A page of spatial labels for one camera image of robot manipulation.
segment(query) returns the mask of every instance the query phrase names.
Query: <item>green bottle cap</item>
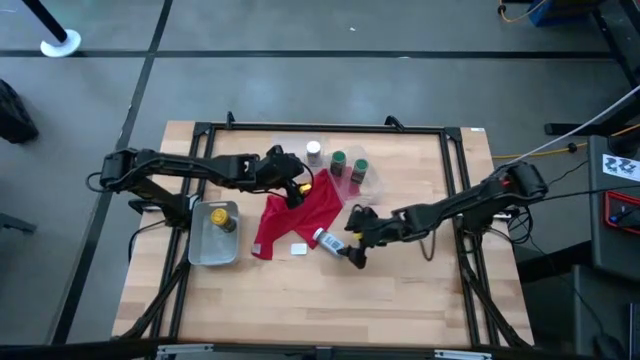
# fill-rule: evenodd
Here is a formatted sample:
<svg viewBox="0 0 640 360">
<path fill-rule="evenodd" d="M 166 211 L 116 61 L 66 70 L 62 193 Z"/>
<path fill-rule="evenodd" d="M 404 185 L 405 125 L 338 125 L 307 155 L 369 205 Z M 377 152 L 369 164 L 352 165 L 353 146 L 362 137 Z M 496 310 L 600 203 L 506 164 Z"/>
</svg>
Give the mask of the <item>green bottle cap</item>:
<svg viewBox="0 0 640 360">
<path fill-rule="evenodd" d="M 359 171 L 365 171 L 369 167 L 369 163 L 365 159 L 358 159 L 353 167 Z"/>
<path fill-rule="evenodd" d="M 336 151 L 331 156 L 331 160 L 333 162 L 343 163 L 343 162 L 347 161 L 347 155 L 345 155 L 345 153 L 342 152 L 342 151 Z"/>
</svg>

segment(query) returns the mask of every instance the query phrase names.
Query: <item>metal tray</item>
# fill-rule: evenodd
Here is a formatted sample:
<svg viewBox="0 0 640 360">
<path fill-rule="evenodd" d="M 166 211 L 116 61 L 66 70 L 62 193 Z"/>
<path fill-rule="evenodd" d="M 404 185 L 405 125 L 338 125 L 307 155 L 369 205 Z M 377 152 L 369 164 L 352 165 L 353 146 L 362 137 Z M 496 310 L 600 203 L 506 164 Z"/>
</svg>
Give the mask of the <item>metal tray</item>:
<svg viewBox="0 0 640 360">
<path fill-rule="evenodd" d="M 225 209 L 236 222 L 234 231 L 227 233 L 211 222 L 215 209 Z M 193 208 L 189 262 L 193 265 L 219 266 L 231 264 L 238 256 L 240 215 L 233 201 L 201 202 Z"/>
</svg>

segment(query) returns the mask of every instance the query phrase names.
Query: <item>white bottle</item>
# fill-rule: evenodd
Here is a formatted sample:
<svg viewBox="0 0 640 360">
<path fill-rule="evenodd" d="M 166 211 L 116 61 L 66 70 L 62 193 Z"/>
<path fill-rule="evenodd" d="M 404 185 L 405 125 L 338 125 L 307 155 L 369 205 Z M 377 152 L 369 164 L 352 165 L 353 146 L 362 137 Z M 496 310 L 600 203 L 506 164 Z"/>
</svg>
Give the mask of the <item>white bottle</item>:
<svg viewBox="0 0 640 360">
<path fill-rule="evenodd" d="M 309 166 L 322 166 L 322 145 L 318 141 L 309 141 L 307 143 L 307 162 Z"/>
<path fill-rule="evenodd" d="M 323 228 L 319 228 L 313 234 L 313 240 L 317 241 L 323 248 L 327 249 L 335 256 L 342 256 L 338 254 L 338 250 L 344 247 L 344 243 L 338 240 L 337 237 L 329 234 Z"/>
</svg>

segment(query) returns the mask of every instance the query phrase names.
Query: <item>yellow bottle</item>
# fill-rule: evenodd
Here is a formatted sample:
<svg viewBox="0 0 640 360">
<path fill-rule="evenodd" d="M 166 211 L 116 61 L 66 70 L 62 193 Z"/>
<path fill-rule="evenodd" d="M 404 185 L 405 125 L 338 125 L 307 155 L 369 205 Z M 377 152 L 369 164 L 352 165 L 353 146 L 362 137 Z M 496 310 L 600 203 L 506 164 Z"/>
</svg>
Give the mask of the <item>yellow bottle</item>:
<svg viewBox="0 0 640 360">
<path fill-rule="evenodd" d="M 215 209 L 211 213 L 211 222 L 224 232 L 232 232 L 236 229 L 236 222 L 229 216 L 225 209 Z"/>
</svg>

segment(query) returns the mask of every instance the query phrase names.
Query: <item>white cable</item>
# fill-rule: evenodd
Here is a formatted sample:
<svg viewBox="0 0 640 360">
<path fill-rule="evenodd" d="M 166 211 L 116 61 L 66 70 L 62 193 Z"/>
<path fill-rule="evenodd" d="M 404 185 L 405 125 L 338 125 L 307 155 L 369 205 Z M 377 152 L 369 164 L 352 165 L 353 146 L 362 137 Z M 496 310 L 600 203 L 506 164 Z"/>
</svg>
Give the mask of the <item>white cable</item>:
<svg viewBox="0 0 640 360">
<path fill-rule="evenodd" d="M 522 160 L 522 159 L 526 158 L 527 156 L 529 156 L 529 155 L 531 155 L 531 154 L 533 154 L 533 153 L 537 153 L 538 151 L 540 151 L 540 150 L 542 150 L 542 149 L 544 149 L 544 148 L 546 148 L 546 147 L 549 147 L 549 146 L 551 146 L 551 145 L 553 145 L 553 144 L 557 143 L 558 141 L 560 141 L 560 140 L 562 140 L 562 139 L 565 139 L 565 138 L 567 138 L 567 137 L 569 137 L 569 136 L 571 136 L 571 135 L 575 134 L 576 132 L 578 132 L 578 131 L 580 131 L 580 130 L 584 129 L 585 127 L 587 127 L 587 126 L 591 125 L 592 123 L 594 123 L 594 122 L 596 122 L 596 121 L 600 120 L 600 119 L 601 119 L 601 118 L 603 118 L 605 115 L 607 115 L 611 110 L 613 110 L 615 107 L 617 107 L 617 106 L 618 106 L 618 105 L 620 105 L 622 102 L 624 102 L 625 100 L 627 100 L 628 98 L 630 98 L 630 97 L 631 97 L 631 95 L 635 94 L 638 90 L 640 90 L 640 85 L 639 85 L 639 86 L 637 86 L 635 89 L 631 90 L 627 95 L 623 96 L 620 100 L 616 101 L 613 105 L 611 105 L 611 106 L 609 106 L 608 108 L 606 108 L 603 112 L 601 112 L 600 114 L 596 115 L 593 119 L 591 119 L 591 120 L 587 121 L 586 123 L 584 123 L 584 124 L 582 124 L 582 125 L 578 126 L 577 128 L 575 128 L 575 129 L 571 130 L 570 132 L 568 132 L 568 133 L 566 133 L 566 134 L 564 134 L 564 135 L 560 136 L 559 138 L 553 139 L 553 140 L 549 141 L 548 143 L 546 143 L 546 144 L 544 144 L 544 145 L 542 145 L 542 146 L 540 146 L 540 147 L 538 147 L 538 148 L 536 148 L 536 149 L 533 149 L 533 150 L 529 151 L 528 153 L 526 153 L 526 154 L 524 154 L 524 155 L 520 156 L 519 158 L 517 158 L 517 159 L 513 159 L 513 160 L 509 161 L 507 164 L 511 164 L 511 163 L 516 162 L 516 161 L 520 161 L 520 160 Z"/>
</svg>

